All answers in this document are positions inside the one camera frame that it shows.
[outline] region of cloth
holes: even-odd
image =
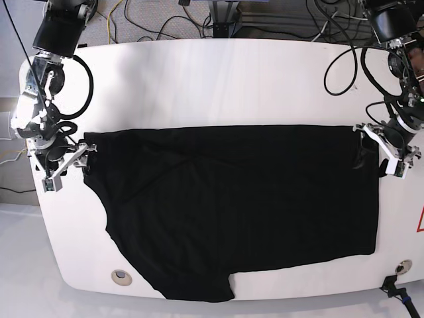
[[[372,254],[378,146],[352,127],[87,133],[106,231],[168,299],[227,301],[229,275]]]

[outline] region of black power cord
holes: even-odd
[[[356,56],[355,53],[355,47],[353,45],[352,40],[350,39],[349,35],[346,33],[346,31],[344,30],[344,28],[342,28],[340,26],[339,23],[337,23],[336,20],[334,20],[332,17],[330,17],[324,10],[323,8],[321,8],[321,6],[318,4],[318,0],[313,0],[313,2],[315,3],[315,6],[317,7],[317,9],[319,10],[319,12],[321,12],[321,14],[327,18],[327,20],[329,21],[329,23],[333,23],[339,30],[340,32],[342,32],[342,34],[344,35],[344,37],[347,39],[349,46],[350,46],[350,50],[352,50],[352,54],[353,54],[353,60],[354,60],[354,73],[353,73],[353,78],[351,83],[348,85],[348,87],[346,87],[346,89],[342,90],[341,92],[338,93],[333,93],[332,91],[330,91],[327,87],[327,75],[329,73],[329,70],[331,68],[331,66],[335,63],[335,61],[337,61],[342,55],[340,55],[338,58],[336,58],[329,66],[329,68],[327,68],[327,71],[325,72],[325,76],[324,76],[324,88],[325,91],[332,95],[332,96],[340,96],[343,95],[344,93],[346,93],[348,90],[351,89],[351,87],[353,86],[353,84],[356,81],[356,77],[358,76],[358,57]]]
[[[389,54],[392,54],[393,56],[395,56],[398,60],[400,60],[401,62],[402,62],[402,64],[406,67],[406,64],[405,64],[405,62],[398,56],[398,55],[396,55],[394,52],[392,52],[391,50],[389,50],[389,49],[387,49],[387,48],[381,48],[381,47],[379,47],[379,46],[356,46],[356,47],[354,47],[354,46],[352,46],[351,48],[349,48],[348,50],[346,50],[346,51],[344,51],[343,53],[340,53],[331,63],[330,63],[330,65],[329,65],[329,67],[327,68],[327,71],[325,71],[325,75],[324,75],[324,85],[325,85],[325,89],[328,91],[328,89],[327,89],[327,76],[328,76],[328,73],[329,73],[329,71],[330,71],[330,69],[331,69],[331,67],[334,65],[334,63],[335,62],[337,62],[342,56],[344,56],[346,53],[349,53],[349,52],[354,52],[355,50],[359,50],[359,49],[373,49],[373,50],[380,50],[380,51],[386,51],[386,52],[388,52]]]
[[[60,114],[60,118],[65,121],[71,121],[72,119],[78,118],[79,116],[84,114],[84,112],[87,110],[88,106],[90,105],[91,100],[93,99],[93,91],[94,91],[93,74],[91,73],[91,70],[88,67],[88,65],[79,56],[74,55],[74,60],[78,62],[79,64],[81,64],[82,67],[87,72],[88,82],[89,82],[88,96],[87,96],[87,99],[85,100],[83,107],[81,107],[81,109],[77,111],[76,113],[71,115]]]
[[[321,0],[321,2],[322,3],[325,3],[326,5],[336,5],[337,3],[339,3],[341,0],[336,0],[336,1],[333,1],[333,2],[329,2],[329,1],[326,1],[326,0]]]
[[[187,21],[191,22],[196,27],[197,31],[199,31],[199,37],[202,38],[200,28],[197,26],[197,24],[194,21],[192,21],[191,19],[189,19],[187,17],[183,17],[182,15],[174,15],[173,17],[170,17],[168,20],[166,20],[165,23],[162,25],[162,28],[160,29],[160,31],[158,33],[158,37],[156,38],[156,41],[159,40],[159,38],[160,38],[161,35],[167,35],[167,34],[163,33],[163,30],[165,29],[166,25],[170,21],[172,21],[172,20],[174,20],[176,18],[184,19],[184,20],[187,20]]]
[[[136,27],[138,27],[138,28],[141,28],[142,30],[144,30],[144,31],[146,31],[146,32],[150,32],[150,33],[154,33],[154,34],[159,34],[159,35],[166,35],[166,36],[169,36],[170,38],[175,38],[176,40],[178,39],[176,36],[173,36],[173,35],[169,35],[169,34],[166,34],[166,33],[163,33],[163,32],[157,32],[157,31],[149,30],[148,28],[145,28],[145,27],[143,27],[143,26],[141,26],[141,25],[138,25],[138,24],[137,24],[137,23],[135,23],[134,21],[130,20],[130,19],[128,18],[128,15],[127,15],[128,2],[129,2],[129,0],[126,0],[126,1],[125,1],[125,7],[124,7],[124,18],[125,18],[125,20],[127,20],[127,21],[128,21],[128,22],[130,22],[132,25],[134,25],[134,26],[136,26]]]
[[[318,34],[313,34],[313,35],[302,36],[302,35],[298,35],[298,34],[292,33],[292,32],[266,30],[266,29],[260,28],[258,26],[244,26],[243,28],[254,28],[256,30],[259,30],[259,31],[262,31],[262,32],[267,32],[267,33],[285,34],[285,35],[294,36],[295,38],[301,38],[301,39],[304,39],[304,40],[307,40],[307,39],[310,39],[310,38],[315,38],[318,35]]]
[[[154,41],[154,39],[153,38],[151,38],[150,36],[142,36],[141,38],[139,38],[138,40],[137,40],[137,42],[140,42],[142,39],[144,39],[144,38],[148,38],[150,41]]]
[[[0,187],[0,189],[1,189],[1,190],[7,190],[7,191],[10,191],[10,192],[14,192],[14,193],[18,193],[18,194],[21,194],[21,193],[28,193],[28,192],[34,192],[34,191],[36,191],[35,189],[32,189],[32,190],[25,190],[25,191],[17,191],[17,190],[14,190],[14,189],[9,189],[8,187]]]
[[[322,28],[320,28],[319,27],[319,25],[318,25],[318,22],[317,22],[317,20],[315,19],[315,17],[313,16],[313,14],[312,14],[312,12],[311,12],[311,9],[309,8],[309,5],[307,4],[307,0],[305,0],[305,6],[306,6],[306,10],[307,10],[307,12],[309,13],[309,15],[311,16],[311,19],[312,19],[312,21],[313,21],[313,24],[315,25],[315,27],[317,28],[317,30],[318,30],[318,33],[316,34],[316,35],[314,35],[313,37],[315,38],[318,34],[320,34],[321,33],[321,29]]]
[[[210,36],[210,35],[205,35],[205,29],[206,28],[213,28],[213,26],[210,26],[209,25],[209,23],[211,23],[212,22],[212,16],[211,16],[211,14],[209,14],[207,17],[206,17],[206,19],[204,20],[204,22],[203,22],[203,25],[202,25],[202,27],[201,27],[201,33],[202,33],[202,35],[203,35],[203,38],[213,38],[213,36]]]
[[[186,7],[183,7],[183,10],[184,10],[184,12],[186,13],[186,15],[187,15],[187,17],[190,19],[190,21],[192,22],[192,23],[194,23],[195,25],[197,25],[198,27],[201,27],[201,28],[213,28],[213,26],[205,26],[205,23],[203,24],[203,25],[201,25],[200,23],[197,23],[196,21],[194,21],[193,20],[193,18],[190,16],[190,14],[188,13],[188,11],[187,11],[187,9],[186,9]]]

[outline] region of gray floor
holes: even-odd
[[[356,3],[356,0],[349,1],[352,7],[351,12],[353,13],[353,4]],[[117,0],[99,0],[98,12],[103,16],[107,16],[116,2]],[[313,0],[309,0],[308,3],[312,13],[317,17],[319,25],[322,26],[324,19],[315,8]],[[32,42],[42,21],[44,3],[32,0],[7,0],[7,4],[25,48],[29,54],[35,54],[36,52],[32,49]],[[136,42],[142,36],[156,38],[155,34],[141,30],[125,20],[124,4],[125,1],[113,13],[113,20],[117,26],[117,41],[119,43]],[[209,7],[205,1],[192,1],[187,9],[191,17],[200,24],[203,24],[203,21],[209,15]],[[288,23],[276,30],[295,32],[304,36],[317,32],[316,26],[312,23],[311,17],[307,13],[304,0],[270,0],[269,3],[244,2],[240,4],[240,9],[243,12],[279,14],[283,16],[283,21],[285,21],[284,19],[289,21],[290,18],[295,17],[298,21],[294,25]],[[337,6],[327,7],[330,13],[336,9],[348,12],[346,1],[341,1],[341,4]],[[134,22],[156,31],[159,31],[164,22],[170,17],[174,15],[186,15],[182,7],[178,5],[178,0],[129,0],[127,13],[129,18]],[[340,19],[340,23],[346,26],[347,20]],[[351,34],[354,34],[357,22],[352,22],[351,25]],[[15,103],[15,100],[5,99],[4,97],[17,97],[19,95],[18,72],[25,56],[21,51],[19,42],[2,5],[0,5],[0,28],[2,30],[0,34],[0,111],[7,111]],[[364,23],[360,30],[362,31],[362,36],[360,37],[364,37],[364,34],[367,35],[369,33],[367,23]],[[111,32],[115,34],[113,25],[111,25]],[[198,29],[189,21],[181,18],[170,21],[163,32],[178,38],[199,38]],[[211,31],[206,30],[206,34],[211,35]],[[253,28],[243,28],[235,37],[295,39],[290,35],[262,32]],[[167,39],[169,39],[167,36],[161,38],[161,40]],[[96,14],[87,25],[79,43],[87,44],[88,46],[97,46],[107,44],[107,40],[107,21],[100,14]],[[22,147],[23,141],[1,141],[0,153],[10,149],[20,150]],[[0,162],[4,159],[11,158],[10,156],[12,154],[0,159]],[[19,191],[34,188],[28,158],[21,156],[16,162],[6,163],[0,166],[0,187],[9,187]],[[0,202],[29,205],[38,204],[35,193],[16,194],[5,190],[0,190]]]

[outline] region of black cable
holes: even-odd
[[[62,133],[63,137],[68,137],[71,134],[75,134],[78,130],[77,124],[71,121],[61,121],[56,126],[54,126],[54,128],[46,136],[44,136],[44,138],[46,140],[50,140],[58,132],[59,129],[63,130],[63,128],[69,128],[69,130],[64,131]]]
[[[187,17],[190,19],[190,21],[192,23],[194,23],[195,25],[197,25],[198,27],[203,27],[203,25],[201,25],[200,23],[197,23],[196,21],[193,20],[193,18],[190,16],[190,14],[188,13],[186,7],[183,6],[183,10],[186,13]]]
[[[368,80],[370,81],[370,83],[385,97],[392,97],[394,99],[397,98],[401,98],[402,95],[400,96],[395,96],[392,95],[391,93],[387,92],[374,78],[374,76],[371,74],[370,70],[368,69],[368,67],[366,66],[366,61],[365,61],[365,57],[366,57],[366,52],[368,51],[369,48],[375,48],[372,46],[364,46],[362,49],[362,52],[360,54],[360,64],[362,66],[362,69],[364,70],[365,76],[368,78]],[[407,66],[405,65],[404,61],[397,55],[394,54],[392,51],[388,50],[388,49],[384,49],[385,51],[389,52],[390,54],[393,54],[394,56],[397,56],[401,61],[403,66],[405,66],[407,68]]]
[[[27,53],[27,50],[25,50],[24,44],[22,43],[22,40],[21,40],[21,36],[19,36],[18,30],[16,29],[15,23],[13,22],[11,13],[9,12],[9,8],[7,7],[7,4],[6,4],[6,0],[3,0],[3,5],[5,6],[5,10],[6,10],[7,16],[9,18],[9,21],[12,24],[13,30],[14,30],[17,38],[18,38],[19,44],[21,45],[22,51],[25,54],[26,61],[28,62],[29,68],[30,68],[32,76],[34,78],[35,86],[37,88],[38,100],[40,101],[42,108],[44,108],[46,110],[47,118],[49,118],[52,121],[53,125],[56,125],[56,122],[53,120],[53,118],[50,116],[50,114],[47,111],[46,103],[44,102],[44,100],[42,98],[42,94],[44,93],[44,90],[41,90],[41,85],[40,85],[40,82],[38,80],[37,73],[35,72],[34,67],[32,66],[31,61],[29,60],[29,55]],[[71,137],[68,137],[68,138],[76,145],[76,142],[75,142],[74,139],[72,139]]]
[[[382,288],[380,288],[380,290],[381,290],[382,292],[386,293],[386,294],[389,294],[387,291],[385,291],[385,290],[384,290],[384,289],[382,289]],[[399,296],[394,296],[394,298],[396,298],[396,299],[398,299],[398,300],[402,301],[402,298],[399,298]]]
[[[60,114],[60,118],[65,121],[70,121],[72,119],[75,119],[81,116],[87,110],[88,106],[91,103],[91,99],[93,98],[93,91],[94,91],[93,74],[91,73],[91,70],[88,67],[88,65],[79,56],[74,55],[74,60],[77,61],[79,64],[81,64],[82,67],[87,72],[88,82],[89,82],[88,96],[87,96],[87,99],[85,100],[83,107],[81,107],[81,109],[77,111],[76,113],[73,113],[71,115]]]
[[[318,33],[317,33],[316,35],[314,35],[314,36],[313,36],[313,37],[315,38],[318,34],[320,34],[320,33],[321,33],[321,29],[322,29],[322,28],[320,28],[320,27],[319,27],[317,20],[315,19],[315,17],[313,16],[313,14],[312,14],[311,10],[309,9],[309,5],[307,4],[307,0],[305,0],[305,5],[306,5],[306,10],[307,10],[307,12],[309,13],[309,15],[310,15],[310,16],[311,16],[311,18],[312,18],[313,24],[316,26],[316,28],[317,28],[317,30],[318,30]]]
[[[379,125],[382,125],[382,126],[384,126],[380,121],[377,121],[373,116],[371,116],[371,114],[370,114],[370,112],[369,112],[369,108],[370,107],[372,107],[372,106],[375,106],[375,105],[382,105],[382,104],[386,104],[386,102],[385,101],[377,101],[377,102],[375,102],[375,103],[371,103],[371,104],[369,104],[367,107],[365,107],[365,113],[368,115],[368,117],[372,120],[372,121],[374,121],[376,124],[379,124]]]
[[[348,7],[349,7],[349,15],[350,15],[351,7],[350,7],[350,3],[348,1],[347,1],[347,3],[348,3]],[[307,0],[305,0],[305,6],[306,6],[307,12],[309,13],[309,16],[312,18],[313,24],[315,25],[315,27],[318,30],[318,33],[315,35],[315,36],[317,36],[318,34],[321,34],[322,27],[321,28],[319,27],[318,22],[316,21],[315,17],[313,16],[313,14],[312,14],[312,12],[311,12],[311,10],[309,8],[309,5],[307,4]],[[350,20],[351,20],[351,18],[345,18],[345,19],[348,19],[349,20],[349,22],[347,24],[347,27],[344,28],[344,30],[347,31],[349,29],[349,27],[350,27]],[[336,36],[336,35],[338,35],[338,34],[341,33],[340,31],[335,32],[335,33],[331,33],[331,23],[330,23],[329,28],[330,28],[330,33],[329,34],[321,34],[321,36],[320,36],[326,43],[329,43],[329,41],[325,38],[326,36],[328,36],[329,39],[331,40],[332,37],[334,37],[334,36]]]
[[[124,7],[124,18],[125,18],[125,20],[127,20],[128,22],[130,22],[132,25],[134,25],[134,26],[136,26],[136,27],[138,27],[138,28],[141,28],[141,29],[142,29],[142,30],[144,30],[144,31],[147,31],[147,32],[150,32],[150,33],[154,33],[154,34],[166,35],[166,36],[169,36],[170,38],[178,39],[177,37],[175,37],[175,36],[173,36],[173,35],[169,35],[169,34],[166,34],[166,33],[161,33],[161,32],[157,32],[157,31],[149,30],[148,28],[144,28],[143,26],[136,24],[134,21],[131,21],[131,20],[128,18],[128,15],[127,15],[128,1],[129,1],[129,0],[126,0],[126,1],[125,1],[125,7]]]
[[[203,22],[203,26],[201,27],[201,33],[203,35],[203,38],[207,38],[209,35],[205,35],[205,28],[207,28],[208,24],[212,21],[212,16],[211,14],[209,14],[206,19]]]
[[[139,38],[138,40],[137,40],[137,42],[140,42],[143,38],[148,38],[149,40],[151,40],[151,41],[154,41],[154,39],[153,38],[151,38],[150,36],[142,36],[141,38]]]
[[[321,0],[322,3],[325,3],[326,5],[335,5],[337,3],[339,3],[341,0],[336,0],[334,2],[328,2],[326,0]]]
[[[397,59],[399,59],[399,60],[401,60],[401,62],[402,62],[402,64],[406,67],[406,65],[405,65],[405,62],[398,56],[398,55],[396,55],[395,53],[393,53],[391,50],[389,50],[389,49],[387,49],[387,48],[381,48],[381,47],[379,47],[379,46],[357,46],[357,47],[353,47],[353,48],[349,48],[348,50],[346,50],[346,51],[344,51],[343,53],[341,53],[341,54],[339,54],[331,63],[330,63],[330,65],[329,65],[329,67],[327,68],[327,71],[325,71],[325,75],[324,75],[324,86],[325,86],[325,89],[327,90],[327,76],[328,76],[328,73],[329,73],[329,70],[331,69],[331,67],[334,65],[334,63],[335,62],[337,62],[338,60],[339,60],[339,58],[341,58],[342,56],[344,56],[346,53],[349,53],[350,51],[352,51],[352,52],[354,52],[355,50],[358,50],[358,49],[360,49],[360,48],[362,48],[362,49],[364,49],[364,48],[371,48],[371,49],[373,49],[373,50],[381,50],[381,51],[386,51],[386,52],[388,52],[389,54],[392,54],[392,55],[394,55]]]
[[[166,34],[164,34],[162,31],[165,29],[166,25],[167,25],[170,21],[172,21],[173,19],[176,19],[176,18],[184,19],[184,20],[187,20],[187,21],[191,22],[191,23],[192,23],[192,24],[196,27],[197,31],[199,31],[199,37],[201,38],[201,31],[200,31],[200,28],[198,28],[198,27],[197,27],[197,25],[196,25],[193,21],[191,21],[191,20],[190,20],[189,18],[187,18],[187,17],[183,17],[182,15],[174,15],[173,17],[170,17],[168,20],[166,20],[166,21],[165,21],[165,23],[162,25],[162,28],[161,28],[161,29],[160,29],[160,31],[159,31],[158,37],[156,38],[156,41],[157,41],[157,40],[159,40],[159,38],[160,38],[160,36],[161,36],[161,35],[166,35]]]
[[[317,36],[317,34],[313,34],[311,36],[302,36],[302,35],[298,35],[298,34],[295,34],[295,33],[286,32],[286,31],[265,30],[264,28],[260,28],[258,26],[244,26],[243,28],[255,28],[256,30],[259,30],[259,31],[262,31],[262,32],[267,32],[267,33],[286,34],[286,35],[294,36],[296,38],[302,38],[304,40],[307,40],[308,38],[315,38]]]
[[[348,42],[349,42],[349,45],[350,45],[350,48],[352,49],[352,53],[353,53],[353,60],[354,60],[354,67],[355,67],[355,69],[354,69],[354,73],[353,73],[353,78],[352,78],[352,81],[351,81],[351,83],[348,85],[348,87],[346,88],[346,89],[344,89],[344,90],[342,90],[341,92],[339,92],[339,93],[333,93],[332,91],[330,91],[329,89],[328,89],[328,87],[327,87],[327,75],[328,75],[328,72],[329,72],[329,69],[330,69],[330,67],[327,69],[327,71],[325,72],[325,76],[324,76],[324,88],[325,88],[325,91],[328,93],[328,94],[330,94],[330,95],[332,95],[332,96],[340,96],[340,95],[343,95],[344,93],[346,93],[348,90],[350,90],[350,88],[353,86],[353,84],[355,83],[355,81],[356,81],[356,77],[358,76],[358,58],[356,57],[356,53],[355,53],[355,47],[354,47],[354,45],[353,45],[353,42],[352,42],[352,40],[350,39],[350,37],[349,37],[349,35],[347,35],[347,33],[346,33],[346,31],[340,26],[340,24],[339,23],[337,23],[332,17],[330,17],[324,10],[323,10],[323,8],[321,8],[320,6],[319,6],[319,4],[318,4],[318,0],[313,0],[313,2],[315,3],[315,6],[317,7],[317,9],[319,10],[319,12],[321,12],[322,14],[323,14],[323,16],[324,17],[326,17],[327,18],[327,20],[329,21],[329,23],[333,23],[339,30],[340,30],[340,32],[342,32],[343,33],[343,35],[344,35],[344,37],[348,40]]]
[[[395,128],[393,128],[393,127],[389,127],[389,126],[387,126],[386,124],[384,124],[384,123],[381,123],[380,121],[377,121],[373,116],[371,116],[371,114],[370,114],[370,112],[369,112],[369,108],[370,107],[372,107],[372,106],[375,106],[375,105],[381,105],[381,104],[386,104],[386,102],[385,101],[377,101],[377,102],[375,102],[375,103],[371,103],[371,104],[369,104],[367,107],[365,107],[365,113],[368,115],[368,117],[372,120],[372,121],[374,121],[376,124],[378,124],[378,125],[380,125],[380,126],[383,126],[383,127],[386,127],[387,129],[390,129],[391,131],[394,131],[394,132],[396,132],[396,134],[398,134],[399,136],[400,136],[400,138],[401,138],[401,140],[402,140],[402,152],[401,152],[401,154],[400,154],[400,157],[401,158],[403,158],[403,155],[406,153],[406,142],[405,142],[405,139],[403,138],[403,136],[402,136],[402,134],[399,132],[399,131],[397,131]]]
[[[356,37],[358,36],[359,33],[359,27],[361,25],[361,23],[363,22],[363,20],[359,20],[357,26],[356,26],[356,31],[355,31],[355,35],[353,36],[352,40],[356,40]]]
[[[10,192],[15,192],[15,193],[18,193],[18,194],[37,191],[37,190],[35,190],[35,189],[32,189],[32,190],[25,190],[25,191],[17,191],[17,190],[9,189],[8,187],[0,187],[0,189],[2,189],[2,190],[7,190],[7,191],[10,191]]]

